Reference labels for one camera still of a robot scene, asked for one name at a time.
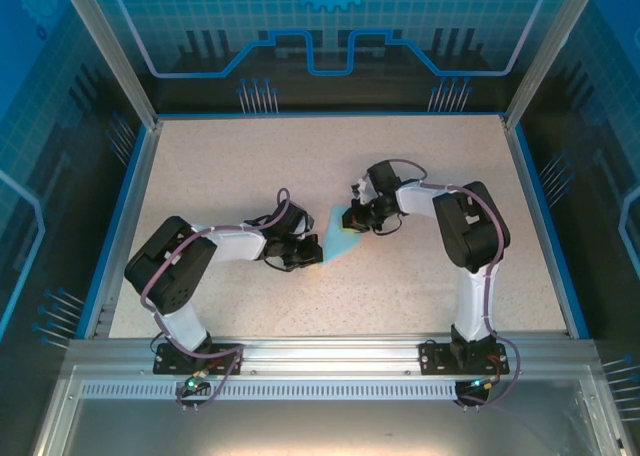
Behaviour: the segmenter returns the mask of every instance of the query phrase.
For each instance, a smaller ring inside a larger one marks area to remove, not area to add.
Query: white robotic arm
[[[211,339],[198,319],[191,297],[211,262],[264,260],[281,271],[292,271],[322,261],[322,248],[310,234],[314,221],[299,206],[282,202],[273,215],[238,226],[191,226],[174,216],[167,219],[131,259],[125,277],[139,294],[186,238],[199,233],[160,273],[143,305],[174,342],[189,352],[207,354]],[[277,267],[267,260],[281,258]]]
[[[447,194],[443,189],[425,188],[420,182],[412,182],[396,190],[398,207],[404,214],[422,214],[436,218],[434,199]],[[458,270],[458,313],[454,328],[465,341],[480,341],[489,336],[484,323],[484,290],[489,284],[489,319],[493,307],[493,291],[498,266],[491,270],[490,278],[486,277],[487,267],[479,268],[475,273],[467,268]]]
[[[473,365],[474,359],[485,364],[483,353],[490,352],[495,345],[485,316],[491,323],[499,265],[494,264],[490,274],[487,270],[498,251],[496,227],[467,195],[442,185],[427,185],[423,180],[401,181],[390,161],[369,168],[367,179],[352,186],[354,199],[343,215],[343,227],[385,235],[390,233],[381,233],[382,225],[393,215],[421,214],[436,219],[445,250],[459,267],[458,312],[452,325],[451,352],[461,368]],[[474,182],[464,190],[474,193],[488,205],[500,223],[504,247],[508,246],[508,229],[486,187]],[[488,348],[487,351],[478,350],[482,347]]]

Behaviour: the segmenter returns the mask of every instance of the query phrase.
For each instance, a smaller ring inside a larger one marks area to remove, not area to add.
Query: speckled work surface
[[[237,223],[271,213],[278,188],[326,229],[331,207],[379,160],[409,158],[429,180],[483,181],[511,231],[494,299],[498,330],[564,329],[531,216],[497,116],[397,116],[174,121],[164,124],[132,253],[171,215]],[[399,171],[401,176],[412,173]],[[457,269],[438,226],[419,215],[330,264],[281,273],[262,262],[209,266],[194,297],[213,335],[448,332]],[[157,332],[125,281],[111,337]]]

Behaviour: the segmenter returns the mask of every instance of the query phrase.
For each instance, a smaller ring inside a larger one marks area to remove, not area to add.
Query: purple wire
[[[513,352],[516,355],[516,369],[513,375],[513,379],[511,380],[511,383],[509,384],[509,386],[507,386],[507,389],[505,389],[502,392],[502,394],[492,399],[491,401],[485,403],[479,398],[475,398],[472,396],[463,396],[463,398],[469,399],[471,401],[476,401],[476,402],[479,401],[483,403],[482,404],[483,407],[492,406],[511,392],[516,382],[518,381],[518,377],[520,376],[520,367],[521,367],[520,350],[518,349],[518,347],[510,339],[505,338],[503,336],[499,336],[498,333],[496,333],[495,329],[491,327],[491,322],[489,321],[489,294],[490,294],[491,272],[493,271],[493,268],[496,266],[496,264],[498,264],[500,262],[500,259],[502,258],[502,253],[504,252],[504,234],[502,232],[502,228],[500,227],[500,222],[498,221],[498,217],[496,216],[496,214],[489,207],[489,205],[474,192],[468,190],[467,188],[464,188],[462,186],[456,186],[454,184],[443,185],[443,184],[428,184],[423,182],[421,183],[421,186],[424,188],[435,189],[435,190],[457,191],[470,197],[480,205],[480,207],[484,210],[485,213],[487,213],[487,216],[489,216],[489,219],[495,226],[496,232],[498,234],[498,250],[496,251],[496,254],[491,260],[491,262],[489,263],[489,265],[487,266],[487,270],[485,272],[486,284],[484,285],[484,302],[483,302],[484,314],[482,315],[482,318],[484,319],[484,325],[491,336],[496,338],[497,341],[503,341],[504,343],[511,346],[511,349],[513,349]]]
[[[222,378],[222,381],[220,381],[220,384],[215,389],[215,391],[211,394],[211,396],[209,396],[202,403],[194,404],[193,405],[193,409],[194,410],[197,411],[199,408],[204,408],[205,406],[209,406],[211,403],[213,403],[213,400],[216,399],[218,397],[218,395],[222,392],[222,388],[224,387],[224,385],[226,384],[227,380],[229,379],[229,376],[231,376],[231,373],[233,372],[233,368],[236,367],[236,364],[238,364],[238,361],[240,361],[241,357],[242,357],[242,349],[240,349],[237,352],[235,358],[233,358],[233,362],[229,366],[229,369],[227,369],[227,372],[224,374],[224,377]],[[183,408],[189,407],[186,404],[184,404],[183,393],[184,393],[184,389],[185,388],[186,388],[186,385],[183,386],[182,388],[180,388],[178,390],[177,394],[176,394],[176,403],[181,405]]]
[[[142,306],[144,308],[146,308],[147,310],[149,310],[152,313],[154,313],[153,314],[153,319],[158,324],[158,327],[160,328],[160,330],[164,334],[164,336],[167,339],[167,341],[169,341],[171,344],[173,344],[173,346],[175,346],[176,349],[178,349],[182,353],[186,354],[187,356],[191,356],[192,358],[198,358],[198,359],[222,358],[224,356],[228,356],[230,354],[236,353],[236,356],[235,356],[235,358],[233,360],[233,363],[229,367],[229,370],[227,370],[227,373],[225,374],[224,378],[220,382],[220,385],[218,386],[216,391],[214,391],[214,393],[211,395],[211,397],[209,399],[207,399],[204,403],[200,404],[200,407],[203,407],[203,406],[206,406],[206,405],[210,404],[214,400],[214,398],[220,393],[220,391],[222,391],[222,387],[224,386],[224,384],[226,383],[227,379],[229,378],[229,375],[233,371],[233,368],[235,367],[235,365],[238,363],[238,361],[242,357],[242,351],[244,349],[244,345],[243,344],[239,344],[238,346],[234,346],[231,349],[227,349],[225,351],[220,351],[218,353],[210,353],[210,354],[201,354],[201,353],[196,353],[194,351],[188,350],[182,344],[180,344],[178,341],[174,340],[171,337],[171,333],[169,332],[169,329],[166,327],[166,325],[162,321],[162,317],[161,317],[160,313],[157,312],[156,307],[147,302],[147,296],[151,292],[151,288],[153,288],[153,286],[158,282],[158,279],[160,279],[162,274],[171,265],[173,260],[180,253],[182,253],[182,251],[184,251],[184,249],[187,246],[189,246],[191,243],[193,243],[196,239],[200,238],[201,236],[206,236],[207,234],[210,234],[210,233],[213,233],[213,232],[217,232],[217,231],[224,231],[224,230],[244,231],[247,228],[249,230],[251,230],[251,231],[260,231],[262,229],[270,228],[271,226],[276,224],[278,221],[280,221],[284,217],[284,215],[286,214],[287,210],[289,209],[289,205],[291,204],[291,193],[289,192],[289,190],[287,188],[280,188],[278,190],[278,194],[276,196],[278,205],[280,205],[280,203],[282,202],[282,199],[281,199],[282,193],[284,193],[284,195],[285,195],[285,199],[284,199],[285,205],[282,208],[282,211],[280,211],[278,213],[278,215],[275,218],[273,218],[271,221],[269,221],[268,223],[260,224],[258,226],[248,226],[248,227],[247,226],[237,226],[237,225],[221,225],[221,226],[216,226],[216,227],[212,227],[212,228],[205,228],[202,231],[198,231],[197,233],[194,233],[191,236],[189,236],[188,238],[186,238],[169,255],[169,257],[166,259],[166,261],[160,265],[160,267],[155,272],[155,274],[151,277],[151,279],[149,279],[149,282],[147,283],[147,285],[142,290],[142,293],[140,293],[140,304],[142,304]],[[180,392],[178,392],[178,395],[177,395],[177,402],[179,404],[182,404],[182,395],[181,395]]]
[[[425,179],[427,179],[427,176],[429,175],[429,173],[427,173],[427,170],[424,169],[422,166],[420,166],[418,163],[414,163],[413,161],[410,161],[408,159],[403,159],[403,158],[392,158],[392,159],[385,159],[384,161],[380,161],[380,163],[404,163],[404,164],[408,164],[409,166],[413,166],[414,168],[422,171],[422,177],[420,178],[420,182],[424,181]],[[362,176],[361,179],[366,178],[369,175],[369,173],[365,173],[364,176]]]

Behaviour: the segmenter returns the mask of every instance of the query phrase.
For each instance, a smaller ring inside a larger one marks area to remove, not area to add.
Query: purple cable
[[[236,367],[236,364],[238,364],[238,361],[240,361],[241,357],[242,357],[242,350],[239,350],[238,353],[236,354],[236,357],[233,358],[233,362],[229,366],[229,369],[227,369],[227,372],[224,374],[224,377],[222,378],[222,381],[220,381],[220,384],[218,385],[216,390],[211,394],[211,396],[209,396],[207,399],[205,399],[202,403],[193,405],[193,409],[195,411],[198,411],[199,408],[204,408],[205,406],[210,405],[213,402],[213,400],[218,397],[218,395],[222,392],[222,388],[224,387],[225,383],[227,382],[227,379],[229,379],[229,376],[231,376],[233,368]],[[189,406],[184,404],[184,400],[182,399],[185,387],[186,387],[186,385],[183,386],[182,388],[180,388],[178,390],[178,392],[176,393],[176,403],[181,405],[183,408],[188,408]]]
[[[198,231],[197,233],[194,233],[191,236],[189,236],[188,238],[186,238],[169,255],[169,257],[166,259],[166,261],[160,265],[160,267],[155,272],[155,274],[151,277],[151,279],[149,279],[149,282],[147,283],[147,285],[142,290],[142,293],[140,293],[140,303],[142,304],[142,306],[144,308],[148,309],[149,311],[151,311],[152,313],[154,313],[153,314],[153,319],[158,324],[158,327],[160,328],[160,330],[164,334],[165,338],[171,344],[173,344],[173,346],[175,346],[176,349],[178,349],[182,353],[186,354],[187,356],[191,356],[192,358],[198,358],[198,359],[222,358],[224,356],[228,356],[230,354],[236,353],[236,356],[235,356],[235,358],[233,360],[233,363],[230,365],[229,370],[227,370],[227,373],[225,374],[224,378],[220,382],[220,385],[214,391],[214,393],[211,395],[211,397],[209,399],[207,399],[204,403],[199,405],[200,407],[203,407],[203,406],[206,406],[206,405],[210,404],[215,399],[215,397],[220,393],[220,391],[222,391],[222,387],[224,386],[224,384],[226,383],[227,379],[229,378],[229,375],[233,371],[233,368],[235,367],[235,365],[238,363],[238,361],[242,357],[242,351],[244,349],[244,345],[243,344],[239,344],[238,346],[235,346],[235,347],[233,347],[231,349],[227,349],[225,351],[220,351],[218,353],[210,353],[210,354],[201,354],[201,353],[196,353],[196,352],[188,350],[182,344],[180,344],[178,341],[175,341],[171,337],[171,333],[169,332],[168,328],[165,326],[164,322],[162,321],[161,315],[156,311],[155,306],[147,303],[147,296],[151,292],[151,288],[153,288],[153,286],[158,282],[158,279],[160,279],[162,274],[171,265],[173,260],[180,253],[182,253],[182,251],[184,251],[184,249],[187,246],[189,246],[191,243],[193,243],[199,237],[206,236],[209,233],[213,233],[213,232],[216,232],[216,231],[223,231],[223,230],[244,231],[246,228],[249,228],[251,231],[260,231],[262,229],[270,228],[271,226],[276,224],[278,221],[280,221],[284,217],[284,215],[286,214],[287,210],[289,209],[289,204],[291,204],[291,193],[289,192],[289,190],[287,188],[280,188],[278,190],[278,194],[276,196],[278,205],[280,205],[280,203],[282,202],[282,199],[280,197],[282,193],[284,193],[284,195],[285,195],[285,199],[284,199],[285,205],[282,208],[282,211],[280,211],[278,213],[278,215],[275,218],[273,218],[271,221],[269,221],[268,223],[261,224],[261,225],[258,225],[258,226],[248,226],[248,227],[247,226],[237,226],[237,225],[216,226],[216,227],[212,227],[212,228],[203,229],[202,231]],[[181,395],[180,391],[177,394],[177,402],[178,402],[178,404],[182,404],[182,395]]]
[[[427,179],[427,176],[429,175],[429,173],[427,173],[427,170],[424,169],[422,166],[420,166],[418,163],[414,163],[413,161],[410,161],[408,159],[403,159],[403,158],[392,158],[392,159],[385,159],[383,161],[380,161],[380,163],[404,163],[404,164],[408,164],[409,166],[413,166],[414,168],[422,171],[422,177],[420,178],[420,182],[424,181],[425,179]],[[362,178],[360,179],[364,179],[369,175],[369,173],[365,173],[364,176],[362,176]]]
[[[521,366],[520,350],[518,350],[518,347],[510,339],[507,339],[503,336],[499,336],[498,333],[496,333],[495,329],[491,327],[491,323],[489,321],[489,294],[490,294],[490,286],[491,286],[490,285],[491,272],[493,271],[493,268],[496,266],[496,264],[498,264],[500,262],[500,259],[502,258],[502,253],[504,252],[504,234],[502,233],[502,228],[500,227],[500,222],[498,221],[498,217],[496,216],[496,214],[489,207],[489,205],[474,192],[468,190],[467,188],[463,188],[462,186],[456,186],[454,184],[443,185],[443,184],[428,184],[423,182],[421,183],[421,186],[424,188],[435,189],[435,190],[457,191],[459,193],[462,193],[470,197],[480,205],[480,207],[484,210],[485,213],[487,213],[487,216],[489,216],[489,219],[495,226],[496,232],[498,234],[498,250],[496,251],[496,254],[491,260],[491,262],[489,263],[489,265],[487,266],[487,270],[485,272],[485,278],[486,278],[487,284],[485,284],[484,286],[484,302],[483,302],[484,314],[482,315],[482,318],[484,319],[484,325],[491,336],[496,338],[497,341],[503,341],[509,346],[511,346],[511,349],[513,349],[513,352],[516,355],[516,369],[513,375],[513,379],[511,380],[511,383],[509,384],[509,386],[507,386],[507,389],[505,389],[502,392],[502,394],[500,394],[495,399],[492,399],[489,402],[483,402],[481,399],[475,398],[473,396],[463,396],[463,398],[468,399],[470,401],[483,403],[482,404],[483,407],[492,406],[498,401],[500,401],[502,398],[504,398],[507,394],[509,394],[509,392],[511,392],[516,382],[518,381],[518,377],[520,376],[520,366]]]

